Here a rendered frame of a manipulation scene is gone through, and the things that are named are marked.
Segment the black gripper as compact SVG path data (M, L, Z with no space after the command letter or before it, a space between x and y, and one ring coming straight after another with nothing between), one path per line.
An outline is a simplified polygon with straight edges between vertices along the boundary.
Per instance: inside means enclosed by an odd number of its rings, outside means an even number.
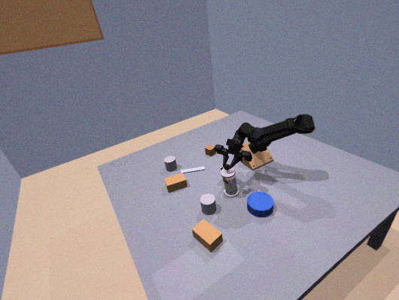
M251 162L251 159L252 159L251 152L247 152L247 151L244 151L244 150L242 152L240 152L240 150L238 151L237 148L234 148L232 146L228 147L228 149L227 149L227 148L224 148L223 145L218 145L217 144L214 147L214 149L215 149L215 151L218 154L223 155L223 167L227 163L227 160L229 158L228 154L234 155L234 158L233 158L233 160L232 160L232 162L230 164L230 167L229 167L230 169L234 165L236 165L238 162L242 161L243 157L244 157L245 161L250 161Z

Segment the blue short cylinder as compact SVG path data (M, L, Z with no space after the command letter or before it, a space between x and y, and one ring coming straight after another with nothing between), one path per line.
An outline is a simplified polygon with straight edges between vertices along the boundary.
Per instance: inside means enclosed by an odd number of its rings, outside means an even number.
M253 216L266 218L272 215L273 208L274 200L265 192L256 191L247 197L247 209Z

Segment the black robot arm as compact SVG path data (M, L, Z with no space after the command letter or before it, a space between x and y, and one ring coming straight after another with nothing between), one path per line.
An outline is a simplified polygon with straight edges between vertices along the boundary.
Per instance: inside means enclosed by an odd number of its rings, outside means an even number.
M296 121L294 121L295 119ZM248 142L250 142L248 147L254 154L267 150L267 146L277 139L282 139L295 133L311 133L314 129L312 116L309 115L298 115L296 118L289 118L283 122L262 128L252 127L249 123L243 123L233 137L241 140L227 139L226 145L237 148L239 151L242 147L242 141L244 142L247 137Z

